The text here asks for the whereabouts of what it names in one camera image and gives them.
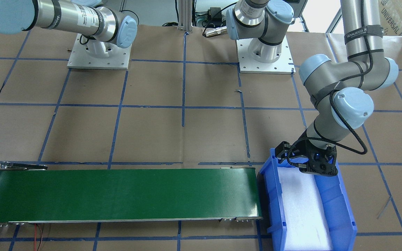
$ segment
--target white mounting plate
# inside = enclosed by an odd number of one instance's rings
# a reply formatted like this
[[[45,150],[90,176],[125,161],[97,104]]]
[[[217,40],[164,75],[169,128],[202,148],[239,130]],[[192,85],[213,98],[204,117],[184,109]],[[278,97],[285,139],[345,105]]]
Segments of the white mounting plate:
[[[296,72],[286,37],[282,41],[280,57],[274,63],[262,63],[252,58],[247,51],[252,39],[237,40],[238,61],[240,62],[241,73],[291,74]]]
[[[128,70],[131,46],[126,49],[116,48],[117,53],[110,57],[96,58],[86,52],[86,46],[81,45],[79,39],[80,34],[77,35],[70,53],[69,61],[67,62],[68,68]]]

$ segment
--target conveyor belt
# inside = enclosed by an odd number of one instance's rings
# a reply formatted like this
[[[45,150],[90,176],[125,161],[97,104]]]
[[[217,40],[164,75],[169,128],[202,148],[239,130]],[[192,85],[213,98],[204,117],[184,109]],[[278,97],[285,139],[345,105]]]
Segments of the conveyor belt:
[[[259,218],[254,168],[0,171],[0,223]]]

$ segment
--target metal post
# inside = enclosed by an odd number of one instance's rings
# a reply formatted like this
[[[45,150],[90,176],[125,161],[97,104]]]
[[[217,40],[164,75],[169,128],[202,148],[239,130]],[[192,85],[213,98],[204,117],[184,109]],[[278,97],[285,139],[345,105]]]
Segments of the metal post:
[[[179,30],[192,32],[192,4],[193,0],[178,0]]]
[[[328,29],[325,31],[325,33],[333,33],[333,31],[336,29],[336,27],[339,24],[339,21],[342,18],[342,11],[341,8],[339,8],[338,12],[336,13],[336,16],[334,17],[332,23],[328,27]]]

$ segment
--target metal base plate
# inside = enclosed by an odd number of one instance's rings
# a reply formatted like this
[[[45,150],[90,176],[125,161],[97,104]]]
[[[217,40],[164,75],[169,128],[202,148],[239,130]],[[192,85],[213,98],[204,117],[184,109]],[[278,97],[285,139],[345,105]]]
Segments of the metal base plate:
[[[240,62],[241,73],[291,74],[296,72],[286,37],[282,42],[280,57],[274,63],[262,63],[252,58],[247,51],[252,39],[237,40],[238,61]]]
[[[116,54],[110,57],[96,58],[86,51],[86,46],[80,44],[79,38],[80,34],[75,39],[74,47],[67,63],[68,68],[128,70],[131,46],[126,49],[116,48]]]

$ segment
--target green conveyor belt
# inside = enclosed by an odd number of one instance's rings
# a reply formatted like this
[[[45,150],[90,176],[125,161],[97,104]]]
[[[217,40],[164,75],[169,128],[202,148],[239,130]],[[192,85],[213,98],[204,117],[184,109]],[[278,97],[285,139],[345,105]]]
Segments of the green conveyor belt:
[[[0,171],[0,223],[222,218],[261,218],[254,168]]]

